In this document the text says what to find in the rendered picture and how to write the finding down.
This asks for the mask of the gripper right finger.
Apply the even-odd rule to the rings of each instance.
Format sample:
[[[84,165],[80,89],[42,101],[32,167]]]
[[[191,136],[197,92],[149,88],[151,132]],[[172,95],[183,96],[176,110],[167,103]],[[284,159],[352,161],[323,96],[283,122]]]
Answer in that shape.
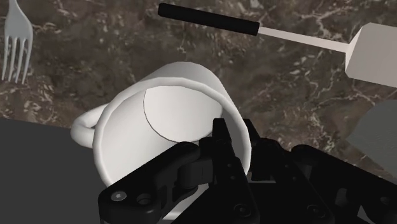
[[[244,122],[260,224],[397,224],[397,184],[309,145],[287,151]]]

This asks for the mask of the silver fork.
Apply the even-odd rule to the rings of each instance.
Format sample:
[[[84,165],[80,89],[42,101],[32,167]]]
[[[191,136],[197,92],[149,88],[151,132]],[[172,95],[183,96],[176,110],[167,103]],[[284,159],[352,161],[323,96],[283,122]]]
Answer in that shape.
[[[25,62],[21,83],[25,83],[31,58],[33,37],[32,24],[22,9],[19,7],[17,0],[8,0],[8,13],[4,23],[4,54],[3,70],[1,75],[2,80],[5,78],[6,71],[9,72],[8,81],[10,81],[13,77],[17,42],[19,42],[20,46],[17,71],[15,73],[15,83],[18,82],[23,59],[25,59]]]

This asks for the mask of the grey rounded object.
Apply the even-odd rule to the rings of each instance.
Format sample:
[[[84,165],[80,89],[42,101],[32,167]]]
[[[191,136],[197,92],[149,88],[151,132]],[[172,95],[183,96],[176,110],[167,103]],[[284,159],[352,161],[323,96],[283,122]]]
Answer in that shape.
[[[397,179],[397,100],[369,109],[346,141]]]

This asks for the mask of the black-handled white spatula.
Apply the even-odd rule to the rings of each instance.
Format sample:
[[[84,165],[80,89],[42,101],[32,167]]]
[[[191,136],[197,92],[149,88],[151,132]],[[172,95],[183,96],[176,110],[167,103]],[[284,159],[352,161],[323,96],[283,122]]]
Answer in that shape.
[[[345,74],[355,80],[397,88],[397,27],[368,23],[350,43],[262,27],[258,22],[160,3],[158,15],[165,18],[239,32],[259,34],[303,43],[345,54]]]

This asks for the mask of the white mug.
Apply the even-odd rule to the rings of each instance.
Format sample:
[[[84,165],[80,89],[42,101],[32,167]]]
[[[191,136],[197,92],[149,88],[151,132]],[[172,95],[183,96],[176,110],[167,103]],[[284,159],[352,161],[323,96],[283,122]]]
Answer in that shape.
[[[245,171],[251,162],[246,124],[218,77],[192,62],[173,62],[121,91],[110,103],[73,122],[72,139],[94,151],[95,165],[112,185],[174,144],[197,142],[223,118]]]

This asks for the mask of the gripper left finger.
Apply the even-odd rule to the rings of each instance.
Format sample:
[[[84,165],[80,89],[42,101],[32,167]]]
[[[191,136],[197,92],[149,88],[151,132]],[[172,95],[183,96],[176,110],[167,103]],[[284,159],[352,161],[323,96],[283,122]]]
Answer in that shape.
[[[103,190],[100,224],[158,224],[182,200],[205,190],[171,224],[260,224],[253,194],[225,120],[212,136],[181,142]]]

